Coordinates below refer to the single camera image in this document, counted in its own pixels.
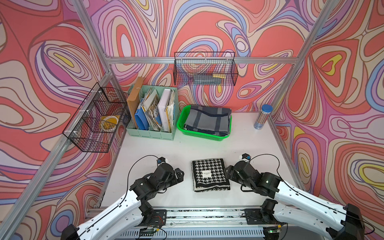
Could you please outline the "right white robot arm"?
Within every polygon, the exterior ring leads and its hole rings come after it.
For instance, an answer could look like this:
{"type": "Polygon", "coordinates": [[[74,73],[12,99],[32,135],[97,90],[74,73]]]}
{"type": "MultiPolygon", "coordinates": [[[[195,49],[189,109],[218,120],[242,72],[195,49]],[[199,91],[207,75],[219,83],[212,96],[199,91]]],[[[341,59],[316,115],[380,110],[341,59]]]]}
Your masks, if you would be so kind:
{"type": "Polygon", "coordinates": [[[279,222],[312,231],[329,240],[362,240],[365,223],[358,207],[320,199],[272,173],[259,173],[248,160],[225,169],[226,178],[267,197],[260,213],[264,222],[279,222]]]}

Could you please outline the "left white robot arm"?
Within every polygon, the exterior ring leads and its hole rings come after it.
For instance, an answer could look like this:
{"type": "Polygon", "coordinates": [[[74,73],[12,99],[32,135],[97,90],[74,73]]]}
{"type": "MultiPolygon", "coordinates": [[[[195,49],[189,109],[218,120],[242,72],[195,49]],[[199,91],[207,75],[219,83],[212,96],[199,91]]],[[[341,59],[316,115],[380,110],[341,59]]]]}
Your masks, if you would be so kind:
{"type": "Polygon", "coordinates": [[[184,180],[184,172],[165,162],[154,173],[135,180],[129,190],[115,203],[91,220],[67,226],[62,240],[113,240],[123,231],[134,227],[160,229],[166,223],[166,210],[154,210],[149,203],[159,192],[184,180]]]}

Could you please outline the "navy grey plaid scarf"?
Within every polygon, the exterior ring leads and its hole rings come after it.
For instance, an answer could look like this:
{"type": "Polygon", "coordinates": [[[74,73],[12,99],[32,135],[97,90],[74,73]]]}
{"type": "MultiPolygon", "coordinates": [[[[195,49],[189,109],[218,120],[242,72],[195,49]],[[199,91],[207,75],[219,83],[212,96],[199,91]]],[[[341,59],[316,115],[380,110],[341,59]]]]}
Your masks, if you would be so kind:
{"type": "Polygon", "coordinates": [[[182,127],[192,132],[225,137],[230,133],[231,115],[232,110],[228,108],[191,105],[182,127]]]}

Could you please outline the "small houndstooth scarf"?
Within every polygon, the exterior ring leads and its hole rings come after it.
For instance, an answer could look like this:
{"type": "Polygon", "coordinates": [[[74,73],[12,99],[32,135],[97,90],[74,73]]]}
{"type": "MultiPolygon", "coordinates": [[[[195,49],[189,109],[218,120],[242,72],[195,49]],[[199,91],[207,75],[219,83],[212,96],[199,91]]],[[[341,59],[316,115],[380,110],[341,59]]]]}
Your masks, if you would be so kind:
{"type": "Polygon", "coordinates": [[[196,193],[231,189],[230,182],[225,176],[224,159],[195,160],[192,161],[191,167],[196,193]]]}

